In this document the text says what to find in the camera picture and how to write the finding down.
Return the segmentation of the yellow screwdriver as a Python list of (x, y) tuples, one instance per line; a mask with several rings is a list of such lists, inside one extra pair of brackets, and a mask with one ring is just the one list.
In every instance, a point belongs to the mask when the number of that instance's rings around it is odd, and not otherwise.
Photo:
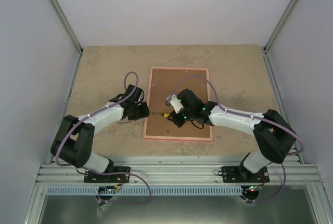
[(164, 118), (168, 118), (169, 117), (169, 113), (161, 113), (161, 112), (152, 112), (152, 115), (158, 115), (158, 116), (162, 116)]

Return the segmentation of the pink picture frame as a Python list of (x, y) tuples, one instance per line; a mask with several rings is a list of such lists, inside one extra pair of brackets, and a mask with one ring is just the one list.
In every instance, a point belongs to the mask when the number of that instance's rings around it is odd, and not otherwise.
[(207, 68), (151, 67), (146, 94), (150, 115), (144, 121), (143, 138), (147, 140), (212, 142), (213, 127), (199, 129), (199, 124), (186, 122), (178, 128), (162, 116), (152, 112), (170, 113), (173, 108), (165, 104), (170, 94), (177, 95), (190, 89), (203, 102), (210, 100), (210, 87)]

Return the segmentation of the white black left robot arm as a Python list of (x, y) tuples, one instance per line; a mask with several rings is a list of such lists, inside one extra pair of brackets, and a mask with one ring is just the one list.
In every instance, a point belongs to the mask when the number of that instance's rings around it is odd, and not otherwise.
[(127, 118), (129, 121), (140, 120), (149, 116), (144, 91), (130, 84), (125, 93), (110, 99), (97, 111), (75, 117), (67, 115), (62, 120), (53, 144), (51, 154), (59, 166), (72, 165), (95, 172), (102, 182), (110, 181), (116, 169), (114, 162), (92, 151), (94, 136), (110, 124)]

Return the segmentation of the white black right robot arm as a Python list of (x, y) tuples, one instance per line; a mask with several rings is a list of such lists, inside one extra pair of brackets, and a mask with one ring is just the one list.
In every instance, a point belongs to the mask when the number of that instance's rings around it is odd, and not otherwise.
[(296, 141), (296, 134), (275, 110), (250, 113), (226, 108), (217, 102), (202, 102), (191, 90), (169, 95), (166, 105), (173, 111), (168, 120), (181, 128), (185, 122), (235, 129), (255, 138), (258, 148), (248, 153), (238, 166), (222, 167), (224, 182), (268, 181), (264, 175), (272, 163), (281, 164)]

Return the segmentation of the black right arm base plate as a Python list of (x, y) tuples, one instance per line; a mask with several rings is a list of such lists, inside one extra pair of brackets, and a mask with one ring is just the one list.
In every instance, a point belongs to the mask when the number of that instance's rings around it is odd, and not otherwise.
[(270, 182), (267, 167), (252, 173), (241, 166), (223, 166), (218, 172), (223, 177), (224, 183), (261, 183)]

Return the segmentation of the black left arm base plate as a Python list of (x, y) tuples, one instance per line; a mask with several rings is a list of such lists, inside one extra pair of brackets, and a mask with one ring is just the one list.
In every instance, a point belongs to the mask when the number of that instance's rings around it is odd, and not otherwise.
[(124, 173), (129, 173), (130, 171), (131, 168), (129, 166), (114, 166), (113, 168), (107, 168), (102, 175), (87, 171), (83, 181), (85, 183), (128, 183), (130, 176)]

